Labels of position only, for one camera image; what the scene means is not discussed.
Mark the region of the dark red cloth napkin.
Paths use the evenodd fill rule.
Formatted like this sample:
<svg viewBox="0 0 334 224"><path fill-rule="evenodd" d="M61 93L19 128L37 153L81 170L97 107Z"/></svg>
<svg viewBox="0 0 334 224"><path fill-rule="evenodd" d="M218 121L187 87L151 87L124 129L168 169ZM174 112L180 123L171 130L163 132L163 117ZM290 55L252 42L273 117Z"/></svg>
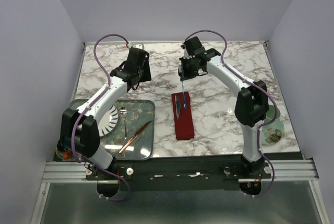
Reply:
<svg viewBox="0 0 334 224"><path fill-rule="evenodd" d="M173 93L171 94L173 116L174 116L174 129L177 140L190 140L195 137L194 124L192 118L192 111L190 106L190 96L186 91L186 100L188 103L188 108L184 108L183 93ZM180 118L176 119L176 107L175 107L175 95L177 95L181 102L181 112Z"/></svg>

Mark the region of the blue handled fork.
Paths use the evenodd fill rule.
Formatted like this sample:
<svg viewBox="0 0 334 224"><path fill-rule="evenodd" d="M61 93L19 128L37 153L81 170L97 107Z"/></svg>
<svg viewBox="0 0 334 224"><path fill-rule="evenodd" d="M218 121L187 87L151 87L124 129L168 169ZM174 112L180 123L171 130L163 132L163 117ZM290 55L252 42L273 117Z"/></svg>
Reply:
<svg viewBox="0 0 334 224"><path fill-rule="evenodd" d="M178 75L180 77L181 85L182 85L182 93L183 93L183 99L184 99L184 108L188 108L188 103L186 100L186 94L185 94L185 89L184 89L184 73L183 73L183 65L179 64L178 66Z"/></svg>

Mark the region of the silver table knife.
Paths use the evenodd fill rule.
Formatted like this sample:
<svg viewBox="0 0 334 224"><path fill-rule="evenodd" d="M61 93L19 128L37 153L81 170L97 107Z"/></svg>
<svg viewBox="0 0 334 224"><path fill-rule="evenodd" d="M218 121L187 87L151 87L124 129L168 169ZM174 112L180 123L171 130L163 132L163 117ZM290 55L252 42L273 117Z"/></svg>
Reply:
<svg viewBox="0 0 334 224"><path fill-rule="evenodd" d="M180 118L181 102L177 95L175 95L175 107L176 107L176 119L178 120Z"/></svg>

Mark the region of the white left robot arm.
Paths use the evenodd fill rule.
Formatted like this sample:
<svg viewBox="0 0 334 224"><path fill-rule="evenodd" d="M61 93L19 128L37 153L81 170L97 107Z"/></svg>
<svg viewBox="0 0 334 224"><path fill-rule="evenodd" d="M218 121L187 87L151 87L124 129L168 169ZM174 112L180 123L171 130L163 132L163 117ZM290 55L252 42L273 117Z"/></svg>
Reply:
<svg viewBox="0 0 334 224"><path fill-rule="evenodd" d="M105 180L115 176L116 167L113 156L101 145L98 124L119 98L151 80L149 53L130 48L127 60L107 76L107 83L85 104L64 111L58 141L58 146L71 150L76 159L86 158L97 165L98 174Z"/></svg>

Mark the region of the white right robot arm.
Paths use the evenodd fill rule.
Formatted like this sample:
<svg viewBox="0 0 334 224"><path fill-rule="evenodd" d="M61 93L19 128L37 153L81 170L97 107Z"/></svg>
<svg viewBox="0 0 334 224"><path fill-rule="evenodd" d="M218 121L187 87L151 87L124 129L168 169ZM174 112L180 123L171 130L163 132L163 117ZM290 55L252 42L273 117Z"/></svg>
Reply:
<svg viewBox="0 0 334 224"><path fill-rule="evenodd" d="M187 37L183 42L184 55L178 67L180 81L210 74L219 79L236 96L235 117L243 132L243 152L240 172L246 178L252 178L264 164L259 151L259 136L255 128L266 118L269 109L267 87L263 81L253 81L227 64L223 53L216 49L206 50L197 36Z"/></svg>

